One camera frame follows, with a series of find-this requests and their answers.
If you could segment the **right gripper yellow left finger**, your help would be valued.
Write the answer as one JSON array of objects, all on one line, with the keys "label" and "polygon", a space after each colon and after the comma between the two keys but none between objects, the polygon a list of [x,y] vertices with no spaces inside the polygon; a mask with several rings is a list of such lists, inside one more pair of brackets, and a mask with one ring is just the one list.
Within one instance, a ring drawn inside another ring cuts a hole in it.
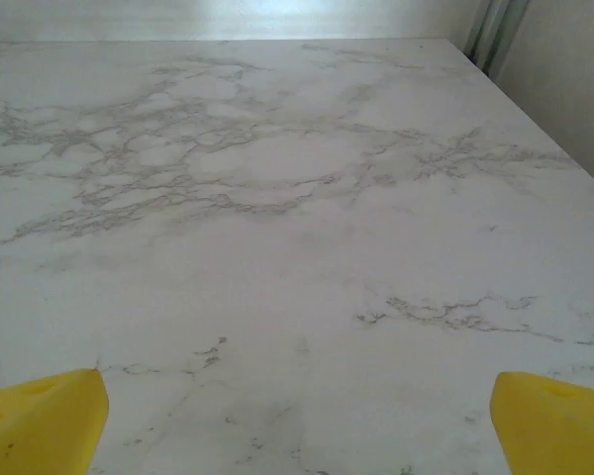
[{"label": "right gripper yellow left finger", "polygon": [[108,412],[97,369],[0,389],[0,475],[87,473]]}]

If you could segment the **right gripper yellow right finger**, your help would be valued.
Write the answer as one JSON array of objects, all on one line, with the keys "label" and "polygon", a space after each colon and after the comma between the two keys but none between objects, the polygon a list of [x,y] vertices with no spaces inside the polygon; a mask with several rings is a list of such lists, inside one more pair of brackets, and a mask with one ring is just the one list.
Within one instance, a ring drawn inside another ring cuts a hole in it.
[{"label": "right gripper yellow right finger", "polygon": [[490,415],[513,474],[594,475],[594,389],[503,372]]}]

